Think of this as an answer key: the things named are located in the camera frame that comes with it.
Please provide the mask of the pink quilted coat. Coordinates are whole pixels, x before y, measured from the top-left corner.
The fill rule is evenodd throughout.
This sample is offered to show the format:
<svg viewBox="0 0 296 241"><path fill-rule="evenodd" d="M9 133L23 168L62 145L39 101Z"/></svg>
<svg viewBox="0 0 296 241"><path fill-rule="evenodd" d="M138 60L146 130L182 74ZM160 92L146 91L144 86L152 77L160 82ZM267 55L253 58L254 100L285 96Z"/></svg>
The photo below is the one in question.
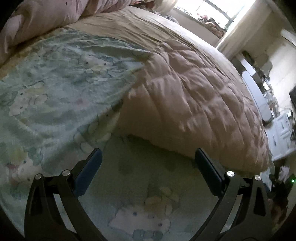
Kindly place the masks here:
<svg viewBox="0 0 296 241"><path fill-rule="evenodd" d="M242 78L218 51L167 40L153 49L123 99L117 129L193 158L202 148L245 176L271 161L261 116Z"/></svg>

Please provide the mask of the clothes on floor right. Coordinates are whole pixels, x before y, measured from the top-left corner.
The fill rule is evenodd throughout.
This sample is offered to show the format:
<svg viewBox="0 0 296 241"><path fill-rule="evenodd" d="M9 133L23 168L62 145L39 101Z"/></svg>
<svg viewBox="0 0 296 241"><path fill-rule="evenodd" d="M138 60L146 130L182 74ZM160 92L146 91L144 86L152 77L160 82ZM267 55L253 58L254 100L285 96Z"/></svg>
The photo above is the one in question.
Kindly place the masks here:
<svg viewBox="0 0 296 241"><path fill-rule="evenodd" d="M278 181L279 182L286 182L289 178L290 168L289 166L281 166L280 171L278 174Z"/></svg>

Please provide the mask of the clothes on window sill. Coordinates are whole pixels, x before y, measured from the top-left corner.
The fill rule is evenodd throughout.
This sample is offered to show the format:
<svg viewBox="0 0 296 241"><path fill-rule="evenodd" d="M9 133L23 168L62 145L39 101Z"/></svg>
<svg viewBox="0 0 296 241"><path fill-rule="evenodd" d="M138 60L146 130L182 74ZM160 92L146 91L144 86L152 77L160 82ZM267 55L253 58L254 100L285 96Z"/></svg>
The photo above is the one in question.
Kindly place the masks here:
<svg viewBox="0 0 296 241"><path fill-rule="evenodd" d="M207 15L198 15L198 21L219 39L227 32L225 27L221 27L212 17L208 17Z"/></svg>

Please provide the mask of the white drawer cabinet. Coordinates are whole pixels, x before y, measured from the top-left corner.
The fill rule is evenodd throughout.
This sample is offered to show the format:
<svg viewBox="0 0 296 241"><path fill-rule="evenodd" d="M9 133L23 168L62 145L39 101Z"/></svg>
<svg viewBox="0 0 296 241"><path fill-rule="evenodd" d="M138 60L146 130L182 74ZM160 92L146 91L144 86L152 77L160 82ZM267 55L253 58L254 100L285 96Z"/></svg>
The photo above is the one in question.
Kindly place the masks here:
<svg viewBox="0 0 296 241"><path fill-rule="evenodd" d="M292 140L292 113L286 111L265 126L272 160L277 161L295 152Z"/></svg>

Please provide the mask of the white dressing table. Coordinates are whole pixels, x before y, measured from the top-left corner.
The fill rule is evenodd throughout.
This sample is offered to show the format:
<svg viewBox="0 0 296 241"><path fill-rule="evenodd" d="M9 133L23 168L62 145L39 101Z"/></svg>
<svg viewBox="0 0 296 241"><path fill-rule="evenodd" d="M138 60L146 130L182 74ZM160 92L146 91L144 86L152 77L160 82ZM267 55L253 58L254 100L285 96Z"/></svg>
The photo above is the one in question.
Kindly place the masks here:
<svg viewBox="0 0 296 241"><path fill-rule="evenodd" d="M232 58L231 63L242 76L242 79L244 80L254 102L256 103L263 124L265 125L271 122L273 120L273 115L266 98L259 89L258 84L260 83L260 78L255 69L249 64L249 62L241 53L236 54Z"/></svg>

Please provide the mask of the light blue cartoon bedsheet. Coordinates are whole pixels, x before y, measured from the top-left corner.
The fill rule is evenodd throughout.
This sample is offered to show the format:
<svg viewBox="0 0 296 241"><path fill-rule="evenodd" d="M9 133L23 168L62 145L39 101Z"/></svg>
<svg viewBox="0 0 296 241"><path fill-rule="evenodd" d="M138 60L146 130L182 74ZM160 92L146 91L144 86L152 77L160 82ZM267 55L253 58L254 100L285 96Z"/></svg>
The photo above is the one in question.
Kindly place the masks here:
<svg viewBox="0 0 296 241"><path fill-rule="evenodd" d="M218 198L191 161L134 136L116 136L123 93L149 52L75 30L34 44L1 82L1 240L26 240L34 177L72 170L95 148L102 164L83 209L102 240L189 240Z"/></svg>

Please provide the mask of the white heart shaped mirror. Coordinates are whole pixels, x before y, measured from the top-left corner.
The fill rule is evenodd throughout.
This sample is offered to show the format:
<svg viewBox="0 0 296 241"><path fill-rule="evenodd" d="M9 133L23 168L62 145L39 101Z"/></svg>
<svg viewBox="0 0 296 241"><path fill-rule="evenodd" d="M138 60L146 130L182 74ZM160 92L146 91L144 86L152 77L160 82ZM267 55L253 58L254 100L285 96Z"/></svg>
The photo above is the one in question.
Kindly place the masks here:
<svg viewBox="0 0 296 241"><path fill-rule="evenodd" d="M273 64L270 61L270 58L267 54L261 54L255 58L255 62L259 69L265 74L269 75L270 71L273 68Z"/></svg>

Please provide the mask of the right cream curtain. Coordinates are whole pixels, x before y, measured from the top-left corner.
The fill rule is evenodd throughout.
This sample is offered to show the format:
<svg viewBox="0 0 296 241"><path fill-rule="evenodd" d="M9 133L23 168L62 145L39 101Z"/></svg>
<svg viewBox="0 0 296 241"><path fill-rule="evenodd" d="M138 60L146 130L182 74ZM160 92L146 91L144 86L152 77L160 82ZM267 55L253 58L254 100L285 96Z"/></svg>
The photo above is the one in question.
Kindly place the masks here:
<svg viewBox="0 0 296 241"><path fill-rule="evenodd" d="M227 59L231 59L261 28L271 12L266 1L248 3L218 42L216 49Z"/></svg>

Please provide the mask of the rolled pink duvet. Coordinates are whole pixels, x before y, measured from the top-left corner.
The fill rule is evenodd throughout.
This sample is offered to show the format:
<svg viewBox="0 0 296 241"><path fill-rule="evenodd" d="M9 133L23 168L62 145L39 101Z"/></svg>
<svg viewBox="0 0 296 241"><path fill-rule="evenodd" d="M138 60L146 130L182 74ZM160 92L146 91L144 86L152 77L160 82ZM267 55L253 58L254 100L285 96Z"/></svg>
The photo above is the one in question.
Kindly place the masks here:
<svg viewBox="0 0 296 241"><path fill-rule="evenodd" d="M121 0L23 1L1 30L1 65L21 42L74 23L83 16L119 11L135 3Z"/></svg>

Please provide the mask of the beige bed sheet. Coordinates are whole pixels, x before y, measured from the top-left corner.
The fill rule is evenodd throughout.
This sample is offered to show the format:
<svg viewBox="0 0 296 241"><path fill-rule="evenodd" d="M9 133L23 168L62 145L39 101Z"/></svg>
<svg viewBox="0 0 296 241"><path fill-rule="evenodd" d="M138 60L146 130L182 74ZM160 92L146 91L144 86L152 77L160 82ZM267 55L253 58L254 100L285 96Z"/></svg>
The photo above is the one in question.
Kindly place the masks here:
<svg viewBox="0 0 296 241"><path fill-rule="evenodd" d="M178 40L205 54L222 73L234 81L243 94L250 97L250 92L242 77L222 53L197 35L162 16L127 6L120 11L98 13L81 18L68 27L101 37L107 36L131 42L150 51L167 40Z"/></svg>

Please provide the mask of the black wall television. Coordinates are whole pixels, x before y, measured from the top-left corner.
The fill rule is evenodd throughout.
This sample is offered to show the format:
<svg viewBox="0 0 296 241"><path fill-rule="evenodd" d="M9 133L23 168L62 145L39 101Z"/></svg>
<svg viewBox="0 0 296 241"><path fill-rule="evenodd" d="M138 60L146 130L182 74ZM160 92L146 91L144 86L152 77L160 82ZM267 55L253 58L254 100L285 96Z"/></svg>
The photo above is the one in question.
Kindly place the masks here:
<svg viewBox="0 0 296 241"><path fill-rule="evenodd" d="M289 92L290 100L293 106L296 108L296 86Z"/></svg>

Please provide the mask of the window with dark frame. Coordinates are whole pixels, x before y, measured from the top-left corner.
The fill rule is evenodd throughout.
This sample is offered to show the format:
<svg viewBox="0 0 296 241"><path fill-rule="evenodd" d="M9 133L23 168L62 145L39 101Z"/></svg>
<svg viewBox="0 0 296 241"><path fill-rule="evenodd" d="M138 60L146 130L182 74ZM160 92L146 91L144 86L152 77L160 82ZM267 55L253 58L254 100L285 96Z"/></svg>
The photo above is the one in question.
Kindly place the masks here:
<svg viewBox="0 0 296 241"><path fill-rule="evenodd" d="M248 10L254 1L242 0L204 0L177 1L176 8L197 18L207 16L212 18L220 27L228 28L236 17L244 10Z"/></svg>

